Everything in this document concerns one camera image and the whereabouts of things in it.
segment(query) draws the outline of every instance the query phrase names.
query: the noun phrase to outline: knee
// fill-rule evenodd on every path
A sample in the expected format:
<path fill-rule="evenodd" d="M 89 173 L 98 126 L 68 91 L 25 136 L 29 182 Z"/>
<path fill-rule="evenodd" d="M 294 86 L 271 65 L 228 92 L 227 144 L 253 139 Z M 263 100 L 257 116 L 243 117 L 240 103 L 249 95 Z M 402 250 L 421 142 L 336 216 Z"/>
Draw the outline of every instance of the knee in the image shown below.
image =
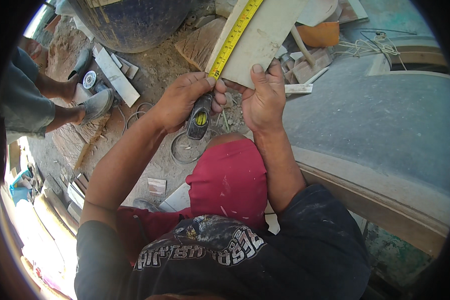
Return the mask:
<path fill-rule="evenodd" d="M 233 141 L 239 141 L 239 140 L 243 140 L 246 139 L 246 137 L 240 133 L 237 132 L 231 132 L 231 133 L 224 133 L 221 135 L 217 135 L 214 138 L 212 138 L 207 145 L 207 149 L 220 145 L 220 144 L 225 144 L 228 142 L 233 142 Z"/>

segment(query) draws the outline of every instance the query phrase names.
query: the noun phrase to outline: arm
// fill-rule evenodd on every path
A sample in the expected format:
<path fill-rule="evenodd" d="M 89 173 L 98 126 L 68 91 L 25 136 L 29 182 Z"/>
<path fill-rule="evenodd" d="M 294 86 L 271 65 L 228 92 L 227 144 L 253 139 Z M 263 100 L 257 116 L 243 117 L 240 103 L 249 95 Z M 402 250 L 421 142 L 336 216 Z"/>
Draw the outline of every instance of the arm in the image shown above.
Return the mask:
<path fill-rule="evenodd" d="M 128 129 L 96 165 L 90 178 L 80 225 L 97 220 L 116 230 L 116 212 L 156 153 L 163 138 L 185 123 L 199 96 L 215 79 L 204 72 L 179 76 L 160 101 Z"/>
<path fill-rule="evenodd" d="M 306 187 L 282 124 L 286 98 L 280 62 L 274 59 L 268 74 L 255 64 L 250 76 L 255 90 L 227 80 L 224 84 L 219 80 L 215 89 L 225 92 L 227 86 L 242 94 L 243 119 L 253 132 L 267 170 L 268 200 L 275 213 L 280 214 Z M 222 102 L 221 94 L 216 94 L 216 98 Z"/>

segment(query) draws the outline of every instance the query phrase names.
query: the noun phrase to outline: dirt ground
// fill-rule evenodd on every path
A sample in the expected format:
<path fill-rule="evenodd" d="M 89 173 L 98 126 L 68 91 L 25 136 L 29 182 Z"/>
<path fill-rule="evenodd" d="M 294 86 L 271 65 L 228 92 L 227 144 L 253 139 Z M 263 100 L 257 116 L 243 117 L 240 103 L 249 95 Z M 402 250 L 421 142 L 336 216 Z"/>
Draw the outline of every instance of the dirt ground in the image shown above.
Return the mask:
<path fill-rule="evenodd" d="M 197 14 L 197 18 L 201 16 L 199 15 L 200 9 L 192 9 L 192 11 Z M 140 104 L 144 102 L 151 104 L 157 103 L 166 88 L 179 75 L 198 71 L 194 66 L 189 64 L 174 47 L 175 43 L 184 39 L 188 34 L 192 33 L 193 30 L 195 30 L 193 26 L 182 24 L 170 38 L 155 48 L 145 52 L 128 54 L 110 51 L 139 67 L 138 72 L 134 79 L 131 80 L 131 83 L 140 94 L 140 98 L 131 108 L 123 101 L 120 106 L 127 119 L 132 113 L 137 111 L 137 107 Z M 46 74 L 54 80 L 66 81 L 75 65 L 78 53 L 81 49 L 87 47 L 91 48 L 92 43 L 90 43 L 85 34 L 75 28 L 75 24 L 70 17 L 62 17 L 49 45 L 50 50 Z M 112 87 L 106 78 L 103 77 L 102 72 L 95 62 L 92 62 L 90 65 L 90 70 L 95 70 L 97 72 L 97 77 L 105 79 L 108 87 Z M 243 123 L 241 114 L 241 96 L 235 92 L 233 97 L 237 101 L 237 104 L 231 108 L 225 109 L 227 119 L 233 121 L 233 124 L 229 125 L 229 128 L 231 132 L 240 132 L 244 134 L 248 131 L 248 128 Z M 54 101 L 56 105 L 64 106 L 63 100 L 59 98 L 54 98 L 52 101 Z M 148 107 L 148 105 L 142 105 L 140 110 L 147 111 Z M 135 120 L 135 118 L 132 118 L 129 125 Z M 211 124 L 211 128 L 219 134 L 227 132 L 222 115 L 214 116 L 211 120 Z M 112 108 L 111 117 L 103 130 L 103 137 L 89 147 L 89 152 L 85 155 L 80 167 L 75 171 L 70 168 L 63 156 L 55 148 L 50 133 L 46 134 L 44 140 L 28 139 L 30 151 L 42 174 L 44 176 L 47 176 L 48 174 L 52 175 L 62 188 L 66 189 L 65 185 L 60 181 L 60 173 L 62 170 L 66 171 L 69 179 L 78 175 L 80 172 L 85 174 L 87 178 L 90 178 L 99 160 L 102 159 L 108 150 L 120 139 L 123 126 L 124 120 L 119 110 L 117 108 Z M 171 144 L 173 139 L 182 132 L 183 129 L 179 130 L 177 133 L 168 135 L 164 139 L 137 184 L 123 202 L 123 205 L 131 206 L 133 199 L 139 197 L 159 204 L 185 181 L 187 175 L 192 173 L 196 161 L 189 164 L 180 164 L 174 160 L 171 152 L 173 151 L 179 160 L 190 161 L 198 157 L 198 155 L 204 151 L 206 144 L 210 140 L 210 133 L 207 133 L 201 141 L 192 141 L 185 135 L 182 135 L 174 142 L 172 150 Z M 166 195 L 157 196 L 150 194 L 148 191 L 148 178 L 167 180 Z"/>

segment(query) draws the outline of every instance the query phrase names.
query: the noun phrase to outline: blue barrel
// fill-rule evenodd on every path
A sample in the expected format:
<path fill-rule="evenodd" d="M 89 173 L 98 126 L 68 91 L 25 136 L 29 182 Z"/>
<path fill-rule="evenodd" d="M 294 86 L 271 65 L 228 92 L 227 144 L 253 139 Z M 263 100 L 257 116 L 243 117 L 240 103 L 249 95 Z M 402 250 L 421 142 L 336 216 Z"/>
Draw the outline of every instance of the blue barrel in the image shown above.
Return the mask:
<path fill-rule="evenodd" d="M 168 39 L 192 0 L 69 0 L 95 38 L 110 49 L 138 53 Z"/>

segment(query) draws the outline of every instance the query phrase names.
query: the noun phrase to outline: white cord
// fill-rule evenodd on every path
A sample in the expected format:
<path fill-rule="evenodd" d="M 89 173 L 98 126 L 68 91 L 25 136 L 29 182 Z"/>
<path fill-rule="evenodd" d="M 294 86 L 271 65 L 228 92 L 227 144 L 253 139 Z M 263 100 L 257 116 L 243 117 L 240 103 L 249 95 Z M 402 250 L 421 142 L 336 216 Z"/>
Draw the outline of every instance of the white cord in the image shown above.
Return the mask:
<path fill-rule="evenodd" d="M 387 45 L 382 44 L 380 41 L 388 40 L 393 45 Z M 366 53 L 366 52 L 377 52 L 377 53 L 383 53 L 387 57 L 388 61 L 390 62 L 390 55 L 397 55 L 400 59 L 400 63 L 402 63 L 402 67 L 404 70 L 407 70 L 405 67 L 404 62 L 402 61 L 402 58 L 400 57 L 400 52 L 398 52 L 397 47 L 395 44 L 387 37 L 386 34 L 381 33 L 378 35 L 375 35 L 373 37 L 373 42 L 370 43 L 369 41 L 364 41 L 363 39 L 357 39 L 355 43 L 349 43 L 346 41 L 340 41 L 338 42 L 338 45 L 342 47 L 349 48 L 347 51 L 336 51 L 333 52 L 333 54 L 343 53 L 343 54 L 350 54 L 355 57 L 360 57 L 360 54 Z"/>

